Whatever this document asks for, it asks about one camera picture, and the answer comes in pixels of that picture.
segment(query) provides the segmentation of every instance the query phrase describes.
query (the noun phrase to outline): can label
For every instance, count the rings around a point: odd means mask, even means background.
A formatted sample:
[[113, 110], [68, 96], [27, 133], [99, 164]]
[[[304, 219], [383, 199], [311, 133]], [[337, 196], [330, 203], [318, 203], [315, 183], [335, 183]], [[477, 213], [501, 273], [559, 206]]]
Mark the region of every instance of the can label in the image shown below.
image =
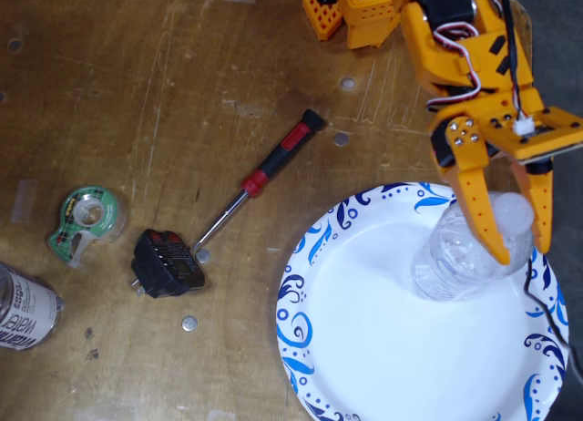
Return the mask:
[[42, 341], [55, 324], [57, 297], [54, 292], [18, 275], [5, 266], [12, 279], [12, 303], [0, 322], [0, 346], [24, 350]]

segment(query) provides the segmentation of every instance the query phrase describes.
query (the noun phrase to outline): paper plate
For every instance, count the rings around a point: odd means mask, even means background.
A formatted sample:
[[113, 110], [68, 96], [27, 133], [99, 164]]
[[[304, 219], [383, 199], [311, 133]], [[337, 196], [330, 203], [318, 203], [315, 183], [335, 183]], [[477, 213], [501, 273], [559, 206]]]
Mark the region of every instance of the paper plate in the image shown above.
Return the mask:
[[[302, 237], [281, 280], [277, 336], [291, 386], [320, 421], [537, 421], [560, 391], [566, 350], [523, 293], [526, 267], [479, 298], [423, 300], [414, 253], [454, 200], [395, 183], [343, 200]], [[565, 300], [534, 252], [531, 292], [568, 335]]]

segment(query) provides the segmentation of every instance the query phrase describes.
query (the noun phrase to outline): red and black handle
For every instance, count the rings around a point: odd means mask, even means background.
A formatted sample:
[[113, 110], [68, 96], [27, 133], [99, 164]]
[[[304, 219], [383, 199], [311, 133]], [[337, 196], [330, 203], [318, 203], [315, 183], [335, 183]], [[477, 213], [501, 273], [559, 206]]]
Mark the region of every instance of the red and black handle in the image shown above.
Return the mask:
[[282, 170], [313, 135], [322, 129], [325, 121], [318, 113], [306, 109], [302, 120], [285, 136], [260, 166], [243, 180], [241, 187], [252, 198], [259, 196], [263, 186]]

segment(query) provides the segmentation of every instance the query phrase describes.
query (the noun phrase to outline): wooden table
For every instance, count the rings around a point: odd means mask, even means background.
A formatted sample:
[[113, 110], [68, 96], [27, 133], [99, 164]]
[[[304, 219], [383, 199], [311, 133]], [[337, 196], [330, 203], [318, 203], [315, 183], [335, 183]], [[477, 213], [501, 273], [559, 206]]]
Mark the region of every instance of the wooden table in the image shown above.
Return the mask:
[[[345, 27], [316, 41], [301, 0], [1, 1], [1, 38], [22, 47], [0, 52], [0, 260], [51, 282], [66, 309], [46, 344], [0, 353], [0, 419], [310, 419], [275, 336], [290, 253], [358, 190], [438, 180], [428, 96], [401, 31], [349, 51]], [[138, 235], [151, 227], [194, 242], [307, 107], [329, 126], [209, 245], [209, 287], [137, 297]], [[498, 161], [488, 178], [505, 189], [508, 176]], [[128, 225], [72, 270], [45, 240], [65, 196], [87, 184], [121, 195]], [[188, 314], [199, 320], [191, 334], [180, 326]]]

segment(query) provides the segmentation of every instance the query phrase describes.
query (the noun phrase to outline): tape dispenser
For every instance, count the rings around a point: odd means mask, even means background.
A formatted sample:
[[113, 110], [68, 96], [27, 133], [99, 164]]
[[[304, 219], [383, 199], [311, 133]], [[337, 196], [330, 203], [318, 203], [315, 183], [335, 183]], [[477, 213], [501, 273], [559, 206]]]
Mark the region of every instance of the tape dispenser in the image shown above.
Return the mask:
[[59, 219], [48, 246], [60, 260], [76, 268], [89, 243], [117, 238], [126, 223], [126, 212], [111, 190], [87, 186], [66, 197]]

